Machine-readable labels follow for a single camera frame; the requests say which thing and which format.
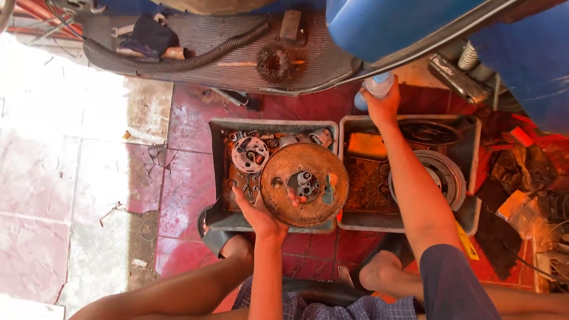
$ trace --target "spring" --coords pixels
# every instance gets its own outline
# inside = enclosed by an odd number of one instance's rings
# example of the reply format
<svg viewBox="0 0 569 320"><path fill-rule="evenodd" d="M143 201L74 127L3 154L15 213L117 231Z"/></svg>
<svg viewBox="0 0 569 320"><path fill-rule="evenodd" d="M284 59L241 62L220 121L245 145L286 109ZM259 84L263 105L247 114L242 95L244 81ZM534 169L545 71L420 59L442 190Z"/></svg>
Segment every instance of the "spring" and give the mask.
<svg viewBox="0 0 569 320"><path fill-rule="evenodd" d="M201 54L199 56L191 57L185 60L177 61L140 61L137 59L132 59L123 55L120 55L112 50L107 49L102 44L96 42L93 39L85 39L84 45L94 51L95 53L117 63L124 65L125 67L134 70L146 70L146 71L182 71L190 70L202 65L209 64L222 56L226 55L232 50L240 48L246 44L249 44L260 37L264 36L269 32L270 26L267 22L262 22L253 29L247 31L244 34L233 36L226 41L219 44L217 47L209 50L208 52Z"/></svg>
<svg viewBox="0 0 569 320"><path fill-rule="evenodd" d="M478 62L478 53L470 43L470 40L464 47L463 53L460 55L459 68L463 71L470 70Z"/></svg>

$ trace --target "forearm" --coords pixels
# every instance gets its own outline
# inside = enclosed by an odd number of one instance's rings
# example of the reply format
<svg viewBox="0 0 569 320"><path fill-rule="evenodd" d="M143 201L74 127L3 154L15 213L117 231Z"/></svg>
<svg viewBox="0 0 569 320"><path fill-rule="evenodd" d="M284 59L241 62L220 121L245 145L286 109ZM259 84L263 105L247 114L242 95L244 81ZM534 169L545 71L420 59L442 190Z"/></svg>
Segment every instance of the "forearm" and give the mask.
<svg viewBox="0 0 569 320"><path fill-rule="evenodd" d="M257 239L249 319L282 319L282 242Z"/></svg>
<svg viewBox="0 0 569 320"><path fill-rule="evenodd" d="M386 121L379 126L405 233L417 262L425 249L434 244L461 248L447 200L413 153L397 123Z"/></svg>

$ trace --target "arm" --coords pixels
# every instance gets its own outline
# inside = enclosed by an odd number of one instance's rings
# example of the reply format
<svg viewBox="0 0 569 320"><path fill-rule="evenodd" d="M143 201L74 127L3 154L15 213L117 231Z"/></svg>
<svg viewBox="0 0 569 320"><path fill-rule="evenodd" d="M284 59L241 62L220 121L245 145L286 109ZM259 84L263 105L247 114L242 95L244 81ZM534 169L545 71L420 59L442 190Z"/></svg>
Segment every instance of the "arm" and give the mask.
<svg viewBox="0 0 569 320"><path fill-rule="evenodd" d="M397 125L397 108L401 99L397 78L382 100L375 99L367 91L362 95L387 148L405 234L417 263L423 252L435 244L449 244L461 249L455 218L446 199Z"/></svg>
<svg viewBox="0 0 569 320"><path fill-rule="evenodd" d="M249 319L282 319L282 244L288 226L273 217L260 193L253 207L239 188L234 187L233 192L257 235Z"/></svg>

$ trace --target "rubber floor mat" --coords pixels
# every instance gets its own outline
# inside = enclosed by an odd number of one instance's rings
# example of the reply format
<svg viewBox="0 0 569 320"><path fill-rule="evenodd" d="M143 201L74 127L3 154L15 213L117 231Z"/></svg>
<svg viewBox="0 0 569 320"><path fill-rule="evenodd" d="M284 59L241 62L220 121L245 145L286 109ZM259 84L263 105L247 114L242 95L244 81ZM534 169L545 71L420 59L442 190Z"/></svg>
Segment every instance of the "rubber floor mat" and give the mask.
<svg viewBox="0 0 569 320"><path fill-rule="evenodd" d="M165 81L179 81L245 92L298 95L325 89L354 74L361 62L338 47L326 29L324 13L304 14L308 44L290 49L294 59L304 60L292 78L282 84L263 80L254 66L218 67L218 62L256 62L257 53L266 44L275 43L281 29L282 15L235 15L213 17L203 15L176 15L166 25L178 35L181 46L199 55L234 35L242 34L261 21L268 21L271 31L261 39L238 48L221 59L189 71L141 71L139 75ZM84 34L107 48L116 48L119 40L110 36L110 29L132 24L137 17L91 17L84 21ZM85 48L87 58L97 67L116 72L134 74L136 70L118 65Z"/></svg>

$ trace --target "water bottle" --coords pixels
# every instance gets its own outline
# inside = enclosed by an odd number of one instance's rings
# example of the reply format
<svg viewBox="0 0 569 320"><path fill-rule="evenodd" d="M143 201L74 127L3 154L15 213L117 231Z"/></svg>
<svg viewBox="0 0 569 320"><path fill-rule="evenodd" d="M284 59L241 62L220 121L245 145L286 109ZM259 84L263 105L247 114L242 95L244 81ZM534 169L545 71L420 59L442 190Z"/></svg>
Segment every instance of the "water bottle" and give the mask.
<svg viewBox="0 0 569 320"><path fill-rule="evenodd" d="M389 89L393 85L393 73L385 72L377 76L365 79L363 87L365 87L369 93L372 94L376 99L383 99L387 96ZM365 101L364 97L360 92L354 97L354 106L358 110L367 111L368 103Z"/></svg>

